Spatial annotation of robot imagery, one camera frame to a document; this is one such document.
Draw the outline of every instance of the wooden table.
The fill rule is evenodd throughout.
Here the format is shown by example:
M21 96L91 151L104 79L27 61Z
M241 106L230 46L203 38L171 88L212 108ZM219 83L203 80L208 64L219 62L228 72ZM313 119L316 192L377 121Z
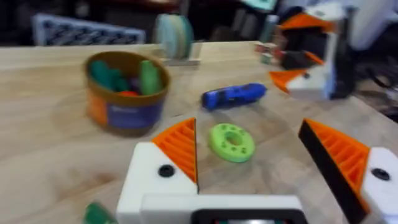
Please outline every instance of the wooden table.
M148 52L149 46L0 50L0 224L81 223L85 206L114 211L135 143L190 116L197 117L201 194L296 194L310 223L342 223L342 213L297 137L304 117L337 128L368 146L397 145L398 125L355 97L313 103L276 89L253 43L208 43L199 67L172 67L172 88L160 127L129 139L104 133L85 113L81 66L106 50ZM200 95L232 84L261 82L269 91L250 106L208 113ZM206 146L216 123L246 128L257 151L232 164Z

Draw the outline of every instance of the cylindrical container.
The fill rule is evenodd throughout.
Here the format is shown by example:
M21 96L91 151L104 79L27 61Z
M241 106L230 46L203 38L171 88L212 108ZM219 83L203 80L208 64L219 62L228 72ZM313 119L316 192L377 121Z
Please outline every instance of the cylindrical container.
M277 15L268 15L267 19L264 23L264 27L262 29L262 33L260 36L260 41L263 43L271 41L272 33L275 29L275 25L278 23L279 16Z
M150 60L157 68L163 89L154 95L122 96L98 84L90 72L96 60L109 68L120 69L126 78L139 76L140 63ZM91 56L84 64L87 79L88 114L102 128L127 136L140 136L150 131L160 119L170 85L167 69L157 60L132 52L102 52Z
M270 65L271 64L271 60L272 60L273 56L270 53L263 53L261 54L261 63Z

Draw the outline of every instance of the green ring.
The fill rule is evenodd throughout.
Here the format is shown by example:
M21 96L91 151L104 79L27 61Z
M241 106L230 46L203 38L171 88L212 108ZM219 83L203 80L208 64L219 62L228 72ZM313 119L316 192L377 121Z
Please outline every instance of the green ring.
M247 131L226 123L212 127L209 145L217 155L230 162L246 162L255 148L253 138Z

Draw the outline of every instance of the white plastic part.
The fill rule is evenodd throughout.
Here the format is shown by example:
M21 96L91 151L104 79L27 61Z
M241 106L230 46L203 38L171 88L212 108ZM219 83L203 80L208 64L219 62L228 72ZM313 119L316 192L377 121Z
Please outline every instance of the white plastic part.
M147 195L142 201L145 224L190 224L201 209L295 209L302 210L290 195Z
M372 174L373 169L386 171L390 179L382 180ZM361 195L371 207L365 223L398 223L398 157L383 147L373 147L361 187Z
M336 22L345 18L346 13L342 3L336 1L324 2L305 8L305 13L328 22Z
M366 50L396 21L396 0L362 0L351 21L349 44L355 50Z
M304 100L330 99L330 95L335 90L334 59L337 43L338 35L329 33L325 49L325 63L308 69L308 78L301 75L288 82L286 87L291 97Z
M164 164L174 167L173 176L165 178L158 174L159 168ZM146 224L140 216L145 195L196 195L197 192L196 183L192 182L161 149L152 142L140 142L134 149L116 209L116 219L119 224Z

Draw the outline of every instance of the green object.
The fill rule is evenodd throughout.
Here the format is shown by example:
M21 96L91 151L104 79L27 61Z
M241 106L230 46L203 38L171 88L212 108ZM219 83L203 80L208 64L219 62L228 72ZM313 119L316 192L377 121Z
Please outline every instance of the green object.
M96 60L90 65L91 75L104 88L115 91L114 79L109 75L109 68L102 60Z
M251 135L233 124L222 123L212 127L209 145L217 155L230 162L246 162L254 154Z
M152 95L162 90L162 80L160 80L157 69L152 62L143 60L141 62L140 91L143 95Z
M98 202L86 207L83 224L118 224L116 219Z
M263 54L261 54L261 63L264 63L264 64L266 64L266 65L269 65L269 64L271 64L271 62L272 62L272 58L273 58L272 54L270 54L270 53L263 53Z
M109 73L111 77L114 79L114 89L116 91L126 91L130 90L129 83L127 80L122 76L122 72L120 69L110 69Z

